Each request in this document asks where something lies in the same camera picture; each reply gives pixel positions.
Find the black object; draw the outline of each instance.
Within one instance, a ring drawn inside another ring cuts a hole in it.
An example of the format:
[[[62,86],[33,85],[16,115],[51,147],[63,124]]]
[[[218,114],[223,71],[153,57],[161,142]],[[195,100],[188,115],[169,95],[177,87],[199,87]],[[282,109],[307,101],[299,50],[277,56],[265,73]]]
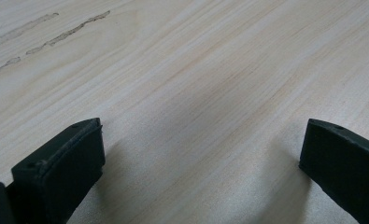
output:
[[[15,165],[7,196],[0,183],[0,223],[66,223],[102,175],[101,130],[100,119],[71,125]]]
[[[310,119],[300,168],[360,223],[369,223],[369,141]]]

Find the light wood grain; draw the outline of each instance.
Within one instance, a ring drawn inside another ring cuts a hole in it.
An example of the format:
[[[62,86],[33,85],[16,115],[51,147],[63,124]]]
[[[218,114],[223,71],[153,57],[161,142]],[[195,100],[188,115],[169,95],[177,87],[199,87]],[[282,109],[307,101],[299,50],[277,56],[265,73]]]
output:
[[[104,124],[69,223],[356,223],[297,163],[309,118],[369,139],[369,1],[0,1],[0,42],[0,181]]]

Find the wooden surface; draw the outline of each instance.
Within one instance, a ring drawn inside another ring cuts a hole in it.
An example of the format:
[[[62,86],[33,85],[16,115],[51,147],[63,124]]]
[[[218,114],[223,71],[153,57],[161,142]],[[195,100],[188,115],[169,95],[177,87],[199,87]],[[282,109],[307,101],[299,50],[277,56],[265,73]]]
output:
[[[69,223],[356,223],[297,163],[309,118],[369,139],[369,1],[0,1],[0,181],[93,117]]]

